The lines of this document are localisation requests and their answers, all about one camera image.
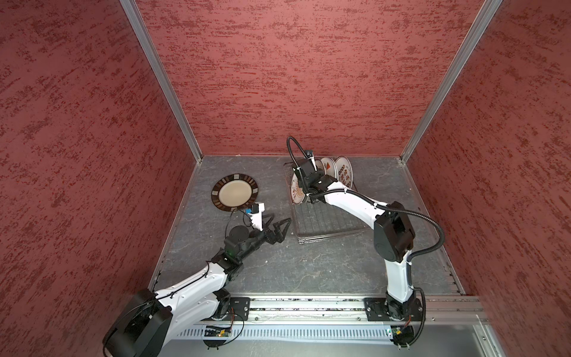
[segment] aluminum frame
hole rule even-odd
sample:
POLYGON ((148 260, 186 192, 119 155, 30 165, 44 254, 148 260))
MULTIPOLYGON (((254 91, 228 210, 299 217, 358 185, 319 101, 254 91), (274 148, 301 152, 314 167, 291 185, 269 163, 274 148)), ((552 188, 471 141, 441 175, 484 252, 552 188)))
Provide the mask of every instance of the aluminum frame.
POLYGON ((172 113, 175 115, 176 121, 179 123, 180 129, 182 130, 184 138, 186 139, 196 162, 201 162, 204 155, 198 146, 198 142, 190 128, 190 124, 188 123, 184 110, 176 96, 175 90, 172 87, 171 81, 168 79, 167 72, 164 70, 159 54, 156 52, 156 48, 152 43, 151 36, 147 31, 147 27, 144 24, 139 8, 134 0, 119 1, 121 6, 123 6, 125 14, 127 14, 131 27, 143 48, 143 52, 147 56, 147 60, 151 65, 152 71, 155 73, 156 80, 159 82, 164 96, 166 97, 168 104, 171 106, 172 113))
MULTIPOLYGON (((385 324, 402 322, 369 322, 364 298, 372 295, 300 295, 300 294, 236 294, 249 297, 250 311, 245 324, 385 324)), ((426 324, 487 325, 488 317, 478 296, 427 295, 426 324)), ((197 324, 212 322, 201 321, 197 324)))
POLYGON ((440 108, 440 105, 444 101, 444 98, 446 98, 448 92, 450 91, 450 88, 452 88, 452 85, 456 81, 456 78, 458 78, 458 75, 462 71, 462 68, 464 68, 464 65, 468 61, 468 58, 476 48, 476 45, 480 41, 480 38, 484 34, 484 31, 488 27, 490 21, 494 17, 494 14, 496 13, 498 7, 500 7, 501 3, 502 0, 484 1, 484 4, 480 8, 480 11, 476 15, 474 22, 472 23, 470 29, 468 30, 468 33, 466 34, 466 37, 462 41, 462 44, 460 45, 458 52, 456 52, 456 55, 454 56, 452 63, 448 67, 448 71, 444 75, 444 78, 442 79, 440 86, 434 93, 434 96, 432 97, 430 104, 428 105, 426 111, 424 112, 424 115, 420 119, 419 124, 415 129, 415 132, 412 134, 410 140, 408 141, 407 145, 403 150, 403 153, 400 155, 400 158, 404 163, 406 163, 408 159, 411 158, 413 151, 415 150, 416 146, 419 144, 420 139, 422 138, 424 132, 428 128, 428 125, 430 125, 430 122, 436 115, 436 112, 440 108))

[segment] gray marble surface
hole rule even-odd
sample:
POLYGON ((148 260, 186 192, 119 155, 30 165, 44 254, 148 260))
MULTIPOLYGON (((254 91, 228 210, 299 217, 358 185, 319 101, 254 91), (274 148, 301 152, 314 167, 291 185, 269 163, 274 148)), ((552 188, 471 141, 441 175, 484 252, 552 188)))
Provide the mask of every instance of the gray marble surface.
MULTIPOLYGON (((359 191, 383 202, 398 200, 417 210, 403 169, 395 158, 349 158, 359 191)), ((204 267, 223 246, 230 213, 218 210, 210 192, 222 177, 233 173, 253 177, 260 188, 257 201, 275 221, 291 217, 283 173, 289 157, 205 157, 191 195, 163 263, 156 288, 165 288, 204 267)), ((433 244, 427 226, 411 218, 416 231, 415 250, 433 244)), ((234 214, 228 226, 242 224, 234 214)), ((244 261, 244 270, 226 289, 234 294, 297 292, 305 294, 381 294, 387 286, 383 259, 372 245, 372 230, 357 236, 298 244, 291 232, 282 244, 264 244, 244 261)), ((447 276, 436 254, 416 258, 413 282, 427 294, 450 294, 447 276)))

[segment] black cable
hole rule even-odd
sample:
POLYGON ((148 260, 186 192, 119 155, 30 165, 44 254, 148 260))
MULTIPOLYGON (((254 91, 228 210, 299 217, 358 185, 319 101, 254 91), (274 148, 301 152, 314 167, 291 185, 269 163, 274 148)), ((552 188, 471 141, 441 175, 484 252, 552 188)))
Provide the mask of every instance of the black cable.
POLYGON ((167 295, 165 296, 161 296, 160 298, 156 298, 157 300, 161 300, 164 299, 168 296, 170 296, 171 298, 180 290, 186 288, 187 286, 189 286, 190 284, 196 283, 197 281, 201 280, 202 278, 206 278, 206 276, 208 275, 208 272, 210 271, 210 263, 209 261, 206 261, 206 272, 204 273, 204 275, 202 275, 200 278, 194 279, 193 281, 189 282, 188 284, 186 284, 185 286, 179 287, 178 289, 176 289, 173 292, 169 292, 167 295))
POLYGON ((244 225, 245 225, 246 227, 252 227, 252 219, 250 218, 250 216, 248 216, 248 214, 247 214, 246 212, 242 211, 242 210, 239 210, 239 211, 242 212, 242 214, 243 214, 243 216, 242 216, 242 223, 244 223, 244 225), (245 217, 248 217, 248 219, 250 220, 250 224, 249 224, 249 225, 246 223, 246 221, 244 221, 244 218, 245 218, 245 217))
POLYGON ((416 333, 416 335, 412 338, 412 341, 410 341, 408 344, 401 344, 400 347, 408 347, 419 339, 420 334, 422 333, 422 331, 424 329, 424 323, 426 322, 426 319, 427 319, 427 299, 426 299, 426 296, 424 296, 424 291, 419 287, 415 287, 415 290, 420 291, 420 298, 423 302, 423 313, 422 313, 423 317, 420 320, 419 330, 416 333))
MULTIPOLYGON (((345 192, 345 189, 343 189, 343 188, 335 188, 335 189, 333 189, 333 190, 321 192, 321 193, 318 193, 318 194, 310 194, 309 197, 310 197, 310 198, 319 198, 319 197, 323 197, 323 196, 325 196, 325 195, 332 194, 332 193, 336 193, 336 192, 338 192, 338 193, 343 193, 343 192, 345 192)), ((440 225, 439 225, 435 220, 433 220, 432 218, 430 218, 429 216, 424 215, 424 214, 419 213, 419 212, 415 212, 415 211, 409 211, 409 210, 404 210, 404 209, 401 209, 401 208, 394 208, 394 207, 389 207, 389 206, 383 206, 383 205, 378 204, 378 203, 376 203, 375 201, 371 200, 371 199, 368 198, 367 196, 365 196, 365 195, 363 195, 363 194, 360 194, 359 192, 355 192, 355 191, 353 191, 353 190, 349 190, 349 189, 348 189, 346 192, 347 192, 348 194, 352 194, 352 195, 355 195, 355 196, 359 197, 360 199, 364 200, 365 202, 367 202, 367 203, 369 203, 369 204, 371 204, 371 205, 373 205, 373 206, 376 205, 376 207, 378 207, 378 208, 380 208, 380 209, 382 209, 382 210, 384 210, 384 211, 397 212, 397 213, 405 213, 405 214, 408 214, 408 215, 411 215, 411 216, 415 216, 415 217, 422 218, 423 220, 425 220, 425 221, 427 221, 428 223, 432 224, 432 225, 434 226, 434 228, 436 228, 436 231, 438 232, 438 237, 439 237, 438 242, 436 242, 436 243, 435 243, 433 246, 431 246, 431 247, 428 247, 428 248, 425 248, 425 249, 421 249, 421 250, 418 250, 418 251, 416 251, 416 252, 411 253, 411 254, 408 256, 407 262, 411 262, 412 259, 413 259, 414 257, 416 257, 416 256, 423 255, 423 254, 427 254, 427 253, 432 253, 432 252, 438 250, 441 246, 444 245, 444 240, 445 240, 444 229, 442 229, 442 227, 440 227, 440 225)))
POLYGON ((228 237, 228 225, 230 224, 230 219, 232 219, 232 215, 234 214, 235 211, 232 211, 232 213, 230 213, 230 217, 228 217, 228 222, 226 222, 226 228, 224 228, 224 239, 226 239, 226 237, 228 237))
POLYGON ((244 321, 244 318, 242 316, 240 316, 239 314, 232 312, 234 314, 234 316, 238 316, 240 318, 240 320, 242 320, 242 329, 240 329, 240 332, 238 333, 238 335, 236 337, 234 337, 233 339, 231 339, 230 341, 224 342, 223 344, 221 344, 218 347, 222 347, 222 346, 226 346, 227 344, 229 344, 230 342, 234 341, 235 339, 237 339, 238 337, 240 337, 240 335, 242 334, 242 331, 244 331, 244 326, 246 325, 246 322, 244 321))
POLYGON ((291 159, 293 160, 293 169, 299 170, 299 177, 301 177, 301 188, 303 189, 304 192, 309 192, 308 187, 307 187, 307 183, 305 182, 304 174, 303 174, 302 170, 300 169, 300 167, 297 163, 297 160, 295 159, 295 156, 293 155, 293 152, 291 151, 291 146, 289 145, 290 140, 293 140, 293 142, 295 142, 295 145, 297 145, 299 150, 303 153, 303 157, 305 157, 306 159, 309 159, 309 156, 307 155, 305 150, 303 150, 300 143, 298 143, 294 137, 287 137, 287 140, 285 143, 287 145, 287 151, 289 152, 289 155, 291 156, 291 159))

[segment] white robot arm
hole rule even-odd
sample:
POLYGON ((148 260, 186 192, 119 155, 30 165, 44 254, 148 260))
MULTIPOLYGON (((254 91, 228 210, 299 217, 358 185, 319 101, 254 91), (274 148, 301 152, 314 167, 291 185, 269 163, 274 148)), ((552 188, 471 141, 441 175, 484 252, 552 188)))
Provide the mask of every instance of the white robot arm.
POLYGON ((230 305, 224 286, 240 273, 242 260, 263 243, 281 243, 286 237, 291 218, 274 223, 272 230, 274 217, 263 218, 263 211, 263 203, 246 209, 253 230, 232 228, 224 248, 193 276, 162 290, 135 294, 105 335, 103 354, 106 348, 113 357, 155 357, 185 328, 203 319, 224 317, 230 305))

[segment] plate with patterned border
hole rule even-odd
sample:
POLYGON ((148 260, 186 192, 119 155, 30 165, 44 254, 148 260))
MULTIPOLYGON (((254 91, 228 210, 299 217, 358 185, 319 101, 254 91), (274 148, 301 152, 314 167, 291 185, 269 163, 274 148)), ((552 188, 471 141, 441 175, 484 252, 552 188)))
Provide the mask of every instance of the plate with patterned border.
POLYGON ((258 184, 248 175, 228 175, 214 185, 211 198, 214 206, 232 212, 251 206, 258 197, 258 184))
POLYGON ((297 181, 297 176, 295 174, 293 174, 293 177, 291 178, 289 196, 291 197, 293 204, 300 204, 305 200, 305 193, 303 193, 303 189, 299 187, 299 182, 297 181))
POLYGON ((337 178, 337 167, 332 158, 321 158, 321 162, 325 167, 325 174, 337 178))
POLYGON ((353 168, 349 159, 345 156, 339 156, 335 160, 335 169, 337 170, 337 179, 341 181, 342 184, 351 188, 353 183, 353 168))

